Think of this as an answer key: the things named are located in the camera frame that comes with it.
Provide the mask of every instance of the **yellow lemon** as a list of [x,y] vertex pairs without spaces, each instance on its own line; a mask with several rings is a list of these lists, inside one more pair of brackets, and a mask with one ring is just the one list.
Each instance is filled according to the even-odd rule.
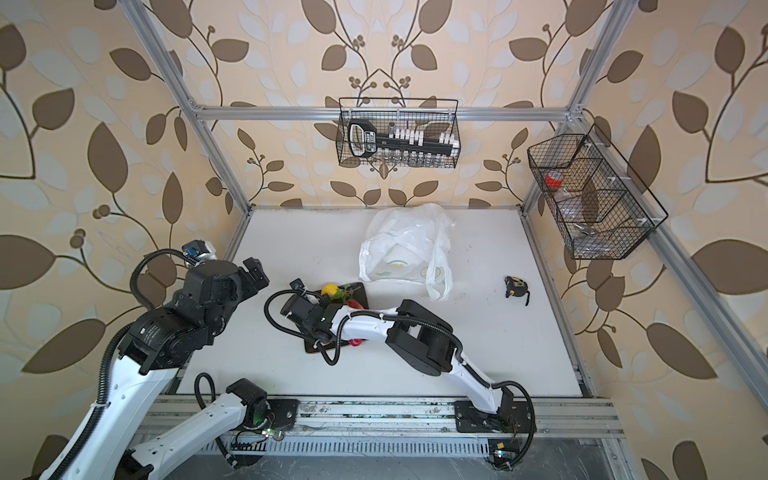
[[325,285],[322,290],[320,290],[320,293],[322,295],[328,295],[329,297],[333,298],[336,295],[336,292],[339,291],[339,287],[336,285],[329,283],[328,285]]

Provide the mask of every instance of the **white tabletop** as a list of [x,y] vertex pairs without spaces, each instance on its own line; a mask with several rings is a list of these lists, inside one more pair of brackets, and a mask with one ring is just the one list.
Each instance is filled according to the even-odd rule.
[[[264,318],[266,298],[297,277],[311,289],[356,281],[360,244],[376,211],[256,210],[234,261],[261,260],[270,285],[237,307],[212,346],[193,354],[178,391],[192,392],[195,376],[208,372],[220,392],[245,377],[274,395],[461,395],[445,379],[411,368],[384,343],[344,347],[339,363],[328,366],[319,354],[306,354],[301,339]],[[449,298],[432,302],[424,286],[383,280],[366,284],[369,307],[415,300],[453,326],[465,355],[494,380],[520,382],[532,396],[581,396],[518,212],[446,213],[455,221]],[[528,282],[530,305],[505,298],[507,275]],[[270,311],[295,328],[279,316],[289,297],[279,297]]]

